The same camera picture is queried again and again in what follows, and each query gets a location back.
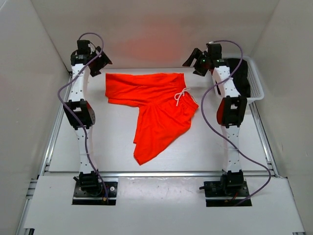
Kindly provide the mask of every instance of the shorts leg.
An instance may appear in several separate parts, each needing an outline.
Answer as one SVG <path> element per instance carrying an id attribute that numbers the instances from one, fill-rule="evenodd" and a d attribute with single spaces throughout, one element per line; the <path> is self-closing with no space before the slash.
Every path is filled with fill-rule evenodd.
<path id="1" fill-rule="evenodd" d="M 189 130 L 191 118 L 198 106 L 191 107 L 184 102 L 176 107 L 176 101 L 141 107 L 141 120 L 137 126 L 134 142 L 134 158 L 142 165 L 156 157 L 175 139 Z"/>

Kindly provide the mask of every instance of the wire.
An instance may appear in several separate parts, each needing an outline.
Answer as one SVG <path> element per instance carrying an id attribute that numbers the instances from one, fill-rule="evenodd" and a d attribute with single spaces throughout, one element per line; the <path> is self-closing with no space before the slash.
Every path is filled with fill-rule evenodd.
<path id="1" fill-rule="evenodd" d="M 204 121 L 206 122 L 206 124 L 211 128 L 211 130 L 217 134 L 218 136 L 220 136 L 221 138 L 223 138 L 224 140 L 226 140 L 227 142 L 229 142 L 244 158 L 246 158 L 247 160 L 249 160 L 250 162 L 254 163 L 254 164 L 257 164 L 261 167 L 263 167 L 267 172 L 268 172 L 268 180 L 265 182 L 265 184 L 263 184 L 259 189 L 257 189 L 254 193 L 250 194 L 249 196 L 245 197 L 243 200 L 241 200 L 240 202 L 238 202 L 236 205 L 234 206 L 238 206 L 240 204 L 242 204 L 243 202 L 245 202 L 246 200 L 248 200 L 249 198 L 251 198 L 252 196 L 256 195 L 259 191 L 261 191 L 262 189 L 264 189 L 266 187 L 266 185 L 269 184 L 270 182 L 270 179 L 271 179 L 271 173 L 270 173 L 270 170 L 264 166 L 263 164 L 247 157 L 243 152 L 241 152 L 239 150 L 239 148 L 232 142 L 230 141 L 228 138 L 226 138 L 225 136 L 223 136 L 222 134 L 220 134 L 217 130 L 214 129 L 214 127 L 209 123 L 209 121 L 207 120 L 206 116 L 205 116 L 205 113 L 204 113 L 204 109 L 203 109 L 203 103 L 204 103 L 204 99 L 206 97 L 206 95 L 212 90 L 214 89 L 216 86 L 228 81 L 232 76 L 233 74 L 237 71 L 237 69 L 239 68 L 242 60 L 243 60 L 243 56 L 244 56 L 244 52 L 243 52 L 243 49 L 241 48 L 240 45 L 238 45 L 236 42 L 233 42 L 233 41 L 230 41 L 230 40 L 218 40 L 218 41 L 213 41 L 213 42 L 209 42 L 210 44 L 211 43 L 218 43 L 218 42 L 228 42 L 228 43 L 232 43 L 232 44 L 235 44 L 239 49 L 240 49 L 240 52 L 241 52 L 241 57 L 240 57 L 240 61 L 237 65 L 237 67 L 234 69 L 234 71 L 230 74 L 230 76 L 228 78 L 226 78 L 225 80 L 221 81 L 221 82 L 218 82 L 216 83 L 215 85 L 213 85 L 212 87 L 210 87 L 204 94 L 203 94 L 203 97 L 202 97 L 202 100 L 201 100 L 201 112 L 202 112 L 202 116 L 203 116 L 203 119 Z"/>
<path id="2" fill-rule="evenodd" d="M 82 69 L 76 74 L 76 76 L 70 81 L 68 82 L 67 84 L 65 84 L 64 86 L 62 86 L 59 90 L 58 90 L 58 99 L 60 100 L 60 102 L 63 104 L 63 107 L 65 107 L 68 112 L 78 121 L 80 127 L 84 130 L 84 133 L 85 133 L 85 150 L 86 150 L 86 155 L 87 155 L 87 158 L 88 158 L 88 161 L 92 167 L 92 169 L 94 170 L 94 172 L 96 173 L 96 175 L 100 178 L 101 180 L 101 183 L 102 183 L 102 187 L 104 188 L 104 191 L 105 191 L 105 198 L 106 198 L 106 201 L 108 202 L 108 199 L 109 199 L 109 194 L 108 194 L 108 190 L 107 190 L 107 187 L 106 187 L 106 184 L 104 183 L 99 171 L 96 169 L 96 167 L 93 165 L 91 159 L 90 159 L 90 155 L 89 155 L 89 152 L 88 152 L 88 145 L 87 145 L 87 130 L 86 130 L 86 127 L 84 126 L 84 124 L 81 122 L 81 120 L 77 117 L 77 115 L 65 104 L 64 100 L 61 98 L 61 91 L 68 87 L 69 85 L 71 85 L 73 82 L 75 82 L 79 75 L 85 70 L 85 68 L 90 65 L 95 59 L 97 59 L 103 52 L 103 48 L 104 48 L 104 41 L 103 41 L 103 38 L 97 34 L 97 33 L 92 33 L 92 32 L 87 32 L 87 33 L 83 33 L 78 40 L 80 40 L 83 36 L 87 35 L 87 34 L 92 34 L 92 35 L 96 35 L 97 37 L 100 38 L 101 40 L 101 50 L 100 52 L 95 56 L 93 57 L 88 63 L 86 63 Z"/>
<path id="3" fill-rule="evenodd" d="M 236 192 L 232 199 L 230 199 L 230 200 L 225 200 L 225 202 L 232 202 L 233 200 L 236 199 L 236 197 L 238 196 L 238 194 L 239 194 L 239 193 Z"/>

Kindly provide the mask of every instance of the white wall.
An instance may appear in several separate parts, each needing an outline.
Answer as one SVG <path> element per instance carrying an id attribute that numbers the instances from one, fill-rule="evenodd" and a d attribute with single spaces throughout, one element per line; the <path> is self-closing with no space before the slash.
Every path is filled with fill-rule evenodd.
<path id="1" fill-rule="evenodd" d="M 0 9 L 1 235 L 16 230 L 59 107 L 57 88 L 67 80 L 31 2 L 7 0 Z"/>
<path id="2" fill-rule="evenodd" d="M 313 234 L 312 23 L 312 0 L 281 0 L 253 53 L 265 90 L 258 109 L 308 234 Z"/>
<path id="3" fill-rule="evenodd" d="M 205 49 L 205 43 L 217 39 L 233 39 L 249 54 L 278 0 L 32 2 L 70 70 L 68 55 L 87 31 L 104 37 L 105 52 L 113 61 L 110 68 L 180 67 L 193 48 Z M 223 51 L 238 53 L 232 45 Z"/>

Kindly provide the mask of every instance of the white tabletop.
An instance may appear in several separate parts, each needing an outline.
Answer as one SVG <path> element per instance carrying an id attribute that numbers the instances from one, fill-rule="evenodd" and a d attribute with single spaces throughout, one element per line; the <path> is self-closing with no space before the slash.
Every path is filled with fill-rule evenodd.
<path id="1" fill-rule="evenodd" d="M 212 79 L 209 74 L 201 77 L 192 74 L 193 69 L 122 69 L 105 70 L 97 77 L 90 77 L 87 100 L 96 114 L 93 127 L 93 147 L 99 171 L 221 171 L 224 156 L 223 140 L 214 134 L 204 122 L 200 109 L 192 119 L 189 131 L 175 140 L 157 157 L 139 166 L 133 157 L 133 144 L 138 108 L 109 104 L 105 97 L 105 73 L 151 74 L 158 72 L 182 72 L 190 94 L 200 105 L 201 97 Z M 216 122 L 220 100 L 214 91 L 207 95 L 204 109 L 208 120 L 221 131 Z M 246 155 L 264 165 L 267 164 L 256 126 L 249 108 L 239 135 L 239 148 Z M 77 172 L 79 170 L 78 142 L 73 128 L 63 117 L 61 128 L 51 159 L 50 172 Z M 243 171 L 264 170 L 241 157 Z"/>
<path id="2" fill-rule="evenodd" d="M 250 192 L 266 177 L 247 177 Z M 287 179 L 272 178 L 252 207 L 205 207 L 208 178 L 119 178 L 116 206 L 72 205 L 71 176 L 41 176 L 25 222 L 35 235 L 291 235 L 303 232 Z"/>

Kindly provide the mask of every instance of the white basket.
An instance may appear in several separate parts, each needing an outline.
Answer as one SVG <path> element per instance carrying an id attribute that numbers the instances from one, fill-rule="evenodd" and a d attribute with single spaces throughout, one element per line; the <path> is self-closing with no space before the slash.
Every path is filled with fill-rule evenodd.
<path id="1" fill-rule="evenodd" d="M 263 92 L 261 82 L 260 82 L 253 60 L 248 56 L 244 56 L 244 60 L 246 60 L 248 63 L 248 81 L 250 83 L 250 88 L 251 88 L 251 97 L 247 98 L 247 102 L 248 104 L 251 104 L 252 102 L 256 100 L 263 99 L 264 92 Z M 215 94 L 218 97 L 222 98 L 221 95 L 219 95 L 217 91 L 217 87 L 215 87 L 214 89 L 215 89 Z"/>

